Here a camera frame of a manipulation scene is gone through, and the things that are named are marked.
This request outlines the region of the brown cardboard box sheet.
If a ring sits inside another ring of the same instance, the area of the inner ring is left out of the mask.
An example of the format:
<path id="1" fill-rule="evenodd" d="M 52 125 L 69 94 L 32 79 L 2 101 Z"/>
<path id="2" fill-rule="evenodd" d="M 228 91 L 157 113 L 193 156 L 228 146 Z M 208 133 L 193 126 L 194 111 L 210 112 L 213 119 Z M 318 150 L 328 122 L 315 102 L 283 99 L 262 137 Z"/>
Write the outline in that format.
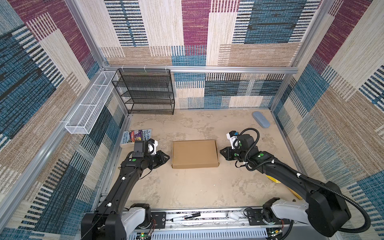
<path id="1" fill-rule="evenodd" d="M 219 165 L 216 140 L 173 142 L 173 169 L 217 168 Z"/>

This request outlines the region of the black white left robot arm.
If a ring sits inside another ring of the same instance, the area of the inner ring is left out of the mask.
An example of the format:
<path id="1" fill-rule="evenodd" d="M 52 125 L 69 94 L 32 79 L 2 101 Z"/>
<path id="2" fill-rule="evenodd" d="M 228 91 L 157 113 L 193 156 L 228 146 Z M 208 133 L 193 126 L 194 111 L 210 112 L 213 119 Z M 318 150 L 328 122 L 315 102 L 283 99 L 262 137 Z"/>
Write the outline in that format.
<path id="1" fill-rule="evenodd" d="M 153 139 L 136 141 L 134 150 L 121 164 L 119 177 L 104 201 L 81 221 L 82 240 L 126 240 L 137 228 L 147 228 L 153 222 L 149 204 L 134 204 L 127 212 L 125 204 L 144 170 L 164 165 L 170 156 L 157 150 Z"/>

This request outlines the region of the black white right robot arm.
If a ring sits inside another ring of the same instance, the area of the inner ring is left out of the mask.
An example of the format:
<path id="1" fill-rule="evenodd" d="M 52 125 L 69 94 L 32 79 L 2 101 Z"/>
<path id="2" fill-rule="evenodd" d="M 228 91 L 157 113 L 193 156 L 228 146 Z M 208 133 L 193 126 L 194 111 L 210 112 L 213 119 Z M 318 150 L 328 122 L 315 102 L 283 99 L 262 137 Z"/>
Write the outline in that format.
<path id="1" fill-rule="evenodd" d="M 261 211 L 266 223 L 276 223 L 279 219 L 294 220 L 311 225 L 325 237 L 344 231 L 343 226 L 351 219 L 352 214 L 347 205 L 347 197 L 336 184 L 307 177 L 278 160 L 273 154 L 260 151 L 257 147 L 258 140 L 249 134 L 231 131 L 227 134 L 227 139 L 230 146 L 220 150 L 227 161 L 236 161 L 237 168 L 258 171 L 278 180 L 304 200 L 301 206 L 278 197 L 268 200 Z"/>

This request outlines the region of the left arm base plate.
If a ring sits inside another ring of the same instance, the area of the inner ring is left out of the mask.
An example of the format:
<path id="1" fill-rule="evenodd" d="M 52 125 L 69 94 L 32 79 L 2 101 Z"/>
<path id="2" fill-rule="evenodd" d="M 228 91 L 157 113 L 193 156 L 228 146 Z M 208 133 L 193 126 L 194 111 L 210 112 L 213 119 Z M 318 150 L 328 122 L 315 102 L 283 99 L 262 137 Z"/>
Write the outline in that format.
<path id="1" fill-rule="evenodd" d="M 166 212 L 152 212 L 151 224 L 150 225 L 141 224 L 137 226 L 135 230 L 148 231 L 150 229 L 153 229 L 153 226 L 155 226 L 155 230 L 164 229 L 166 227 L 166 216 L 167 216 Z"/>

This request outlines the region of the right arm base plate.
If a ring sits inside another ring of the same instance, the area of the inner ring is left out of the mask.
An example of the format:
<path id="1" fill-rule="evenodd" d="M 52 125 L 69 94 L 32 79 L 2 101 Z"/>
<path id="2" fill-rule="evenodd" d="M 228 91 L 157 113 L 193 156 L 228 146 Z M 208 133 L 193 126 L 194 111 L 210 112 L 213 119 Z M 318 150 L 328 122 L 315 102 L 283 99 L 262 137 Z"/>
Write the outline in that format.
<path id="1" fill-rule="evenodd" d="M 256 225 L 289 225 L 291 220 L 279 219 L 272 211 L 264 209 L 246 208 L 243 211 L 251 226 Z"/>

